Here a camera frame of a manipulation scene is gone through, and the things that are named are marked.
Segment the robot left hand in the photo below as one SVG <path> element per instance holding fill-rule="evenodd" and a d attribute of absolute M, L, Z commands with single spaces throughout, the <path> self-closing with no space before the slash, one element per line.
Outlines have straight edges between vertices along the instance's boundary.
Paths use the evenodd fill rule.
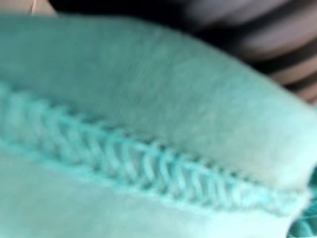
<path fill-rule="evenodd" d="M 127 15 L 193 35 L 317 103 L 314 0 L 52 0 L 59 13 Z"/>

